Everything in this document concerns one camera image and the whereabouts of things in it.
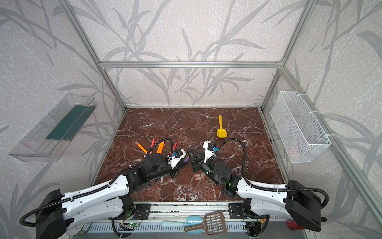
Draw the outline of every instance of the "gray floor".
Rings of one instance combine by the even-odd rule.
[[[129,236],[129,239],[211,239],[211,237],[216,237],[219,239],[247,239],[249,238],[243,232],[227,232],[218,235],[209,236],[206,233],[200,234],[187,234],[178,232],[169,233],[133,233]],[[73,239],[117,239],[118,237],[114,233],[87,233],[83,236],[75,236]],[[282,238],[282,239],[307,239],[305,232],[291,231],[288,229],[285,222],[269,222],[267,229],[258,236],[261,238]]]

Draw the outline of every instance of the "brown slotted scoop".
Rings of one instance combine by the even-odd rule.
[[[223,211],[207,213],[204,215],[203,223],[192,226],[185,226],[185,232],[198,229],[204,229],[207,235],[227,232]]]

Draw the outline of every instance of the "yellow shovel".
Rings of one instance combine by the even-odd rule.
[[[219,115],[219,125],[220,125],[220,129],[217,130],[217,136],[219,138],[226,138],[227,137],[227,131],[225,129],[223,129],[223,126],[222,126],[222,116]]]

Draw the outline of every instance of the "brown marble tabletop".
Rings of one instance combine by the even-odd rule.
[[[147,150],[153,137],[157,141],[171,138],[178,143],[177,148],[185,150],[203,151],[206,140],[219,146],[225,140],[216,134],[219,114],[223,116],[223,128],[227,130],[228,138],[246,143],[248,179],[283,183],[258,108],[131,108],[126,111],[95,184],[110,180],[129,164],[133,166],[144,160],[144,153],[135,141]],[[217,159],[224,160],[234,174],[241,175],[243,153],[239,143],[230,141],[225,144]],[[222,195],[221,190],[222,187],[216,186],[208,177],[195,180],[188,163],[176,178],[162,177],[154,186],[131,196],[134,201],[232,200]]]

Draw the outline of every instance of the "yellow shovel handle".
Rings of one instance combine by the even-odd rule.
[[[223,120],[221,115],[219,115],[219,125],[220,125],[220,128],[223,128]]]

